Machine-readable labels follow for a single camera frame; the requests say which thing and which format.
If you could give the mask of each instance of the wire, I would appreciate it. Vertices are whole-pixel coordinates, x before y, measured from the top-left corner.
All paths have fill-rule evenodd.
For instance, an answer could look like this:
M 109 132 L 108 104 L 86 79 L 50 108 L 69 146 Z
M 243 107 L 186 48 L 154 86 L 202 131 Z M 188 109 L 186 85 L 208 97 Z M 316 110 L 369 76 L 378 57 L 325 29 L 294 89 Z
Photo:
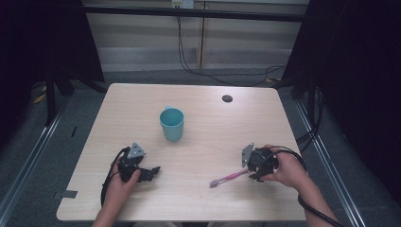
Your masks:
M 204 73 L 200 73 L 200 72 L 195 72 L 193 71 L 188 64 L 186 63 L 186 59 L 185 59 L 185 55 L 183 53 L 183 36 L 182 36 L 182 30 L 181 30 L 181 17 L 178 16 L 177 17 L 177 23 L 178 23 L 178 37 L 179 37 L 179 55 L 180 55 L 180 64 L 181 67 L 188 73 L 194 74 L 194 75 L 198 75 L 198 76 L 204 76 L 204 77 L 208 77 L 211 79 L 214 79 L 216 81 L 228 84 L 228 85 L 232 85 L 232 86 L 242 86 L 244 87 L 244 85 L 238 85 L 238 84 L 233 84 L 230 82 L 227 82 L 225 80 L 222 79 L 218 79 L 216 77 L 219 76 L 264 76 L 264 78 L 254 84 L 250 84 L 250 85 L 246 85 L 245 87 L 254 87 L 257 86 L 263 82 L 266 81 L 266 79 L 268 78 L 268 74 L 272 73 L 274 71 L 277 71 L 280 68 L 286 67 L 285 64 L 283 65 L 273 65 L 268 67 L 264 73 L 254 73 L 254 74 L 242 74 L 242 73 L 233 73 L 233 74 L 204 74 Z
M 290 153 L 292 154 L 301 164 L 301 166 L 303 166 L 304 170 L 306 171 L 306 164 L 304 162 L 304 159 L 301 157 L 301 155 L 299 155 L 297 152 L 295 152 L 294 150 L 290 149 L 290 148 L 286 148 L 283 146 L 271 146 L 270 148 L 281 148 L 279 150 L 273 151 L 270 155 L 268 155 L 265 160 L 263 160 L 259 165 L 263 164 L 264 162 L 267 162 L 267 160 L 269 160 L 270 157 L 272 157 L 273 155 L 276 155 L 278 153 Z M 310 213 L 314 214 L 315 216 L 323 219 L 324 221 L 326 221 L 327 223 L 331 224 L 332 226 L 335 227 L 342 227 L 342 225 L 340 223 L 338 223 L 337 221 L 335 221 L 334 219 L 330 218 L 329 216 L 325 215 L 324 213 L 316 210 L 315 208 L 311 207 L 310 205 L 308 205 L 302 198 L 301 195 L 298 195 L 298 202 L 300 203 L 300 205 L 302 207 L 304 207 L 305 210 L 309 211 Z
M 302 144 L 306 138 L 309 138 L 309 141 L 306 143 L 306 145 L 301 149 L 301 154 L 304 153 L 304 151 L 306 150 L 306 148 L 310 145 L 310 143 L 315 139 L 316 134 L 318 133 L 318 129 L 319 126 L 321 125 L 321 121 L 322 121 L 322 116 L 323 116 L 323 96 L 322 96 L 322 92 L 319 88 L 316 88 L 318 91 L 318 98 L 316 99 L 316 104 L 319 107 L 319 117 L 317 122 L 312 122 L 312 127 L 313 129 L 311 129 L 310 131 L 308 131 L 305 135 L 301 136 L 300 138 L 298 138 L 297 144 L 300 145 Z
M 101 204 L 102 206 L 103 206 L 104 200 L 105 200 L 105 198 L 106 198 L 106 192 L 107 192 L 107 188 L 109 187 L 110 179 L 112 178 L 112 176 L 114 176 L 115 174 L 119 173 L 119 171 L 118 171 L 118 172 L 114 173 L 114 174 L 111 176 L 112 171 L 113 171 L 113 168 L 114 168 L 114 166 L 115 166 L 115 163 L 117 162 L 117 160 L 118 160 L 118 158 L 120 157 L 121 153 L 127 152 L 127 151 L 129 151 L 129 150 L 130 150 L 130 147 L 126 147 L 126 148 L 121 149 L 121 150 L 118 152 L 118 154 L 115 156 L 115 158 L 114 158 L 114 160 L 113 160 L 113 162 L 112 162 L 112 165 L 110 166 L 109 173 L 108 173 L 107 176 L 106 176 L 106 180 L 104 180 L 104 183 L 103 183 L 103 185 L 102 185 L 103 187 L 102 187 L 101 193 L 100 193 L 100 204 Z

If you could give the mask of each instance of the toothbrush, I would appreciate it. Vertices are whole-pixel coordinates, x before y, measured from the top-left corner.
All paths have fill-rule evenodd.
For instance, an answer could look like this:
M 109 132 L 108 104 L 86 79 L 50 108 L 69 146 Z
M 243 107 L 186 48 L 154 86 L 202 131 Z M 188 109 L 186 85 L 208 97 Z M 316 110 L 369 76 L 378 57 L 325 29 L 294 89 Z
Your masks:
M 216 187 L 216 186 L 218 186 L 219 183 L 230 181 L 230 180 L 232 180 L 234 178 L 237 178 L 237 177 L 241 176 L 242 174 L 245 174 L 245 173 L 248 173 L 248 172 L 249 172 L 249 170 L 247 168 L 247 169 L 244 169 L 244 170 L 242 170 L 240 172 L 233 173 L 233 174 L 230 174 L 230 175 L 228 175 L 226 177 L 214 180 L 214 181 L 210 182 L 210 187 Z

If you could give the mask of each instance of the aluminum rail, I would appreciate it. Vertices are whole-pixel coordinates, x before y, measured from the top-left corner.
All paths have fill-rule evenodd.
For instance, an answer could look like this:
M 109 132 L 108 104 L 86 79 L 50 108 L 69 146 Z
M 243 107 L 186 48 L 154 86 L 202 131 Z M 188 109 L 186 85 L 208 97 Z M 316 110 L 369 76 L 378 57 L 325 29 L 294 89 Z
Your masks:
M 61 103 L 60 110 L 56 114 L 54 120 L 44 128 L 40 138 L 36 142 L 35 147 L 30 152 L 29 157 L 27 157 L 24 166 L 19 172 L 17 178 L 12 183 L 11 188 L 9 189 L 6 196 L 2 199 L 0 203 L 0 227 L 6 226 L 7 221 L 9 220 L 9 216 L 11 215 L 12 210 L 14 209 L 17 201 L 20 199 L 23 191 L 26 187 L 26 184 L 32 175 L 35 166 L 38 164 L 40 158 L 44 153 L 44 149 L 46 148 L 47 143 L 53 135 L 54 130 L 57 128 L 61 114 L 64 112 L 69 99 L 64 100 Z
M 304 15 L 296 14 L 274 14 L 242 11 L 223 11 L 209 9 L 170 9 L 170 8 L 135 8 L 106 5 L 84 4 L 74 5 L 30 5 L 29 9 L 38 10 L 83 10 L 87 13 L 126 14 L 126 15 L 152 15 L 152 16 L 181 16 L 200 18 L 239 19 L 254 21 L 276 21 L 276 22 L 303 22 Z
M 312 129 L 311 125 L 309 124 L 308 121 L 308 116 L 306 112 L 306 108 L 303 103 L 297 102 L 297 108 L 298 111 L 300 112 L 301 118 L 304 121 L 304 124 L 306 126 L 306 129 L 310 131 Z M 354 227 L 365 227 L 365 223 L 363 221 L 363 218 L 359 212 L 359 209 L 357 208 L 357 205 L 355 204 L 354 200 L 351 197 L 351 194 L 349 193 L 348 189 L 346 188 L 344 182 L 342 181 L 342 178 L 339 174 L 339 172 L 336 169 L 336 166 L 334 165 L 323 141 L 322 138 L 316 134 L 315 138 L 313 139 L 313 143 L 315 145 L 316 150 L 318 151 L 318 154 L 322 160 L 323 166 L 327 172 L 327 175 L 333 184 L 337 195 L 339 196 L 339 199 L 342 203 L 342 206 L 350 219 L 352 225 Z

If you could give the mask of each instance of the wooden table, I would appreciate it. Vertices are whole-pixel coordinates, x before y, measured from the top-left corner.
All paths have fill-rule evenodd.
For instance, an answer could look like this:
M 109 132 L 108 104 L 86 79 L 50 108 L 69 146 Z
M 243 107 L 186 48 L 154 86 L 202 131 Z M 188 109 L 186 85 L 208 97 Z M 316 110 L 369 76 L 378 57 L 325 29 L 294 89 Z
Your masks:
M 224 102 L 230 95 L 233 101 Z M 165 140 L 159 115 L 166 105 L 185 116 L 183 138 Z M 113 158 L 136 142 L 148 154 L 143 168 L 161 167 L 138 183 L 119 220 L 305 220 L 297 192 L 247 175 L 210 188 L 214 179 L 242 170 L 241 151 L 270 143 L 298 150 L 276 90 L 224 86 L 113 84 L 103 101 L 67 190 L 60 220 L 93 220 Z

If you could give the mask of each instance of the wall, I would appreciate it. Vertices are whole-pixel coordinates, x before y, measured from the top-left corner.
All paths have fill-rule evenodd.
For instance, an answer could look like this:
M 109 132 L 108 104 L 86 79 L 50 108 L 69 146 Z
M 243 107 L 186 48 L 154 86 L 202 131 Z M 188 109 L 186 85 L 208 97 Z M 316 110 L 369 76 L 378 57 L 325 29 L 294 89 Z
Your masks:
M 307 2 L 195 1 L 195 9 L 303 15 Z M 166 0 L 83 3 L 171 8 L 171 1 Z M 177 18 L 93 13 L 87 16 L 103 71 L 182 68 Z M 181 23 L 183 52 L 191 68 L 265 68 L 286 63 L 300 27 L 300 23 L 201 18 L 181 18 Z

